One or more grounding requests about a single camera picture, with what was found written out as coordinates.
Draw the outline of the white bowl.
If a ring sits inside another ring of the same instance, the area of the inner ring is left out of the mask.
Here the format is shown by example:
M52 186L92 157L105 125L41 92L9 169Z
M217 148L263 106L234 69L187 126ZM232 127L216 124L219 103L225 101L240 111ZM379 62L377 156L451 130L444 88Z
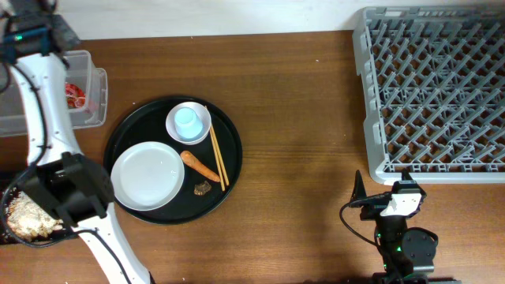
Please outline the white bowl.
M192 140L185 140L181 138L178 133L176 132L175 129L175 123L174 123L174 115L175 113L183 108L183 107L188 107L193 109L196 112L196 115L199 117L203 124L203 129L200 132L200 134L193 138ZM183 102L179 103L178 105L174 106L166 116L166 121L165 121L165 126L166 126L166 131L169 134L171 138L176 140L179 143L185 144L185 145L196 145L202 142L206 136L205 136L205 126L204 126L204 118L206 117L204 106L200 103L195 103L195 102Z

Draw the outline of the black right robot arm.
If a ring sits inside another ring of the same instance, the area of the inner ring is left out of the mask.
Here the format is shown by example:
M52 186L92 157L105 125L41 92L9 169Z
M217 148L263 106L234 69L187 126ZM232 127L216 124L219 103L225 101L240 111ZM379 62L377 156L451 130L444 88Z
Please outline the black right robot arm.
M352 234L374 246L381 255L384 272L373 274L372 283L457 282L453 278L429 278L435 270L434 258L439 238L432 231L407 226L407 220L420 211L426 196L407 170L401 172L401 178L390 191L372 196L365 191L361 173L355 173L350 201L341 207L339 218ZM345 221L343 212L347 208L359 208L361 221L376 224L373 239L364 237Z

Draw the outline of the red snack wrapper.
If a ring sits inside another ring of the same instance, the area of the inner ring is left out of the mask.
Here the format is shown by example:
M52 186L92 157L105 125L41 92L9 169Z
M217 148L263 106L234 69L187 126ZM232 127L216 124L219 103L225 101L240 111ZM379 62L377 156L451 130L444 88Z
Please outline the red snack wrapper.
M86 103L84 92L75 84L65 84L65 96L67 105L70 108L81 108Z

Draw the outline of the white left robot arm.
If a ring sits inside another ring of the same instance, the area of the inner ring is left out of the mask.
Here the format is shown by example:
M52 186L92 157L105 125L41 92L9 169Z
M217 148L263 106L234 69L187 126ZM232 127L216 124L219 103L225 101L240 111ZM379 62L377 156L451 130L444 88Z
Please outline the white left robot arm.
M63 54L80 44L78 35L57 14L56 2L11 1L10 6L1 62L21 93L28 166L8 185L1 205L19 189L86 243L109 282L152 283L119 226L109 174L82 153L74 135Z

